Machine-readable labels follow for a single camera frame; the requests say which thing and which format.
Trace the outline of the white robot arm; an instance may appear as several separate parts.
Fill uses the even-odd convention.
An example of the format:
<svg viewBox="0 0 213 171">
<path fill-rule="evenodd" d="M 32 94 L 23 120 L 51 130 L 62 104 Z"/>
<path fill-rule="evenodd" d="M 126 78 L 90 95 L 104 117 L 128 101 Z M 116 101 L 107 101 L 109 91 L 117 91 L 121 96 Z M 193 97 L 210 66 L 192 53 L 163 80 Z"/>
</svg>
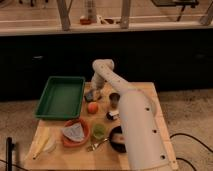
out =
<svg viewBox="0 0 213 171">
<path fill-rule="evenodd" d="M 120 95 L 118 109 L 130 169 L 172 171 L 150 98 L 117 75 L 111 59 L 97 59 L 92 67 L 92 88 L 102 89 L 108 82 Z"/>
</svg>

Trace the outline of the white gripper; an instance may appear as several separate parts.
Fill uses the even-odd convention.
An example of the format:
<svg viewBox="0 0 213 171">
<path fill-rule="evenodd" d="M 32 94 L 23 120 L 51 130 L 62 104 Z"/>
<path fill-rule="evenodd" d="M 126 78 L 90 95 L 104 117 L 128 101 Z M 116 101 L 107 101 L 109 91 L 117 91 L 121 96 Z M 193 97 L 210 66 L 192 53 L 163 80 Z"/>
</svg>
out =
<svg viewBox="0 0 213 171">
<path fill-rule="evenodd" d="M 102 98 L 101 89 L 104 87 L 104 85 L 105 80 L 100 75 L 95 73 L 91 79 L 91 88 L 94 89 L 91 90 L 91 96 L 93 101 L 96 101 L 96 94 L 98 100 Z"/>
</svg>

